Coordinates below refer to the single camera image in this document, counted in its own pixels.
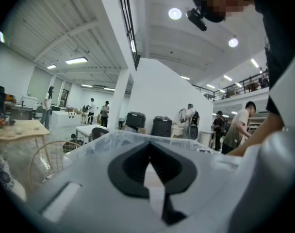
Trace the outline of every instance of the black shirt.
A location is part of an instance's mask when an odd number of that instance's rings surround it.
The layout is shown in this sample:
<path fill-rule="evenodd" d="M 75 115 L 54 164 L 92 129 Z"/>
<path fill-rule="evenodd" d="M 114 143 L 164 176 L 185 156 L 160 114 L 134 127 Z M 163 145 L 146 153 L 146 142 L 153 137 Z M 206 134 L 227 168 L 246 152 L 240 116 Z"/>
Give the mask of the black shirt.
<path fill-rule="evenodd" d="M 269 41 L 265 52 L 272 88 L 295 56 L 295 0 L 255 0 L 255 9 L 263 14 Z M 266 109 L 279 115 L 270 97 Z"/>

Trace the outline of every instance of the black cap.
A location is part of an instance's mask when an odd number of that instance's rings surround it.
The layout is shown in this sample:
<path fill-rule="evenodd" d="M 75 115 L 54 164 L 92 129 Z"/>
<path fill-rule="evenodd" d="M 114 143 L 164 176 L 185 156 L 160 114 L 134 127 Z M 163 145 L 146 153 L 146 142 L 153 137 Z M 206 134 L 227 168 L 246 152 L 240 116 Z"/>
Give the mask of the black cap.
<path fill-rule="evenodd" d="M 201 15 L 211 22 L 221 22 L 225 17 L 221 17 L 218 13 L 213 11 L 213 8 L 209 7 L 207 1 L 193 0 L 196 7 L 199 9 Z"/>

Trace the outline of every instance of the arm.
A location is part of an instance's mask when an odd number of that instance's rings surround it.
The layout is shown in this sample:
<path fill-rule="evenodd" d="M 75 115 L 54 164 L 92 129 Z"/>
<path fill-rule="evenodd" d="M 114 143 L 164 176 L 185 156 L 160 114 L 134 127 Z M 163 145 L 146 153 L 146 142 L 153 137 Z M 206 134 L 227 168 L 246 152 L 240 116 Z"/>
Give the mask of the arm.
<path fill-rule="evenodd" d="M 275 131 L 280 131 L 284 126 L 282 118 L 269 112 L 265 121 L 253 133 L 253 135 L 241 146 L 229 152 L 228 155 L 243 156 L 249 146 L 262 143 L 263 140 Z"/>
<path fill-rule="evenodd" d="M 251 134 L 245 129 L 245 126 L 242 122 L 238 122 L 236 125 L 236 129 L 243 135 L 245 135 L 246 137 L 251 137 Z"/>

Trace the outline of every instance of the white table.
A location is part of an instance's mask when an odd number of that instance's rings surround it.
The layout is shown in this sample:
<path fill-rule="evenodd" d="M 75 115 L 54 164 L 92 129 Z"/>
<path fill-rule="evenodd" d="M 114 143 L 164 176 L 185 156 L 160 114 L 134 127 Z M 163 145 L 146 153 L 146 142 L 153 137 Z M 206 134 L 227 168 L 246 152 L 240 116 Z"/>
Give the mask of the white table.
<path fill-rule="evenodd" d="M 78 141 L 78 132 L 80 132 L 83 136 L 88 137 L 88 141 L 91 142 L 91 131 L 94 128 L 102 128 L 104 130 L 109 131 L 108 128 L 100 126 L 98 124 L 92 124 L 92 125 L 87 125 L 87 126 L 78 126 L 76 127 L 76 138 L 75 138 L 75 143 Z"/>
<path fill-rule="evenodd" d="M 60 127 L 77 126 L 81 124 L 81 117 L 81 115 L 74 112 L 52 111 L 50 127 L 56 129 Z"/>

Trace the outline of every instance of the wooden chair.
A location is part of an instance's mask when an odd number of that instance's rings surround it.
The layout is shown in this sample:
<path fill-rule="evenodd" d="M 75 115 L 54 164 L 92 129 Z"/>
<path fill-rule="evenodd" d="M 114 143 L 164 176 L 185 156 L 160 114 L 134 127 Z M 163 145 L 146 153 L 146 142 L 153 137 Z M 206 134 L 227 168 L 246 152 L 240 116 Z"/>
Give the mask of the wooden chair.
<path fill-rule="evenodd" d="M 42 146 L 32 157 L 29 164 L 29 183 L 31 190 L 63 169 L 62 159 L 71 150 L 80 145 L 69 141 L 55 141 Z"/>

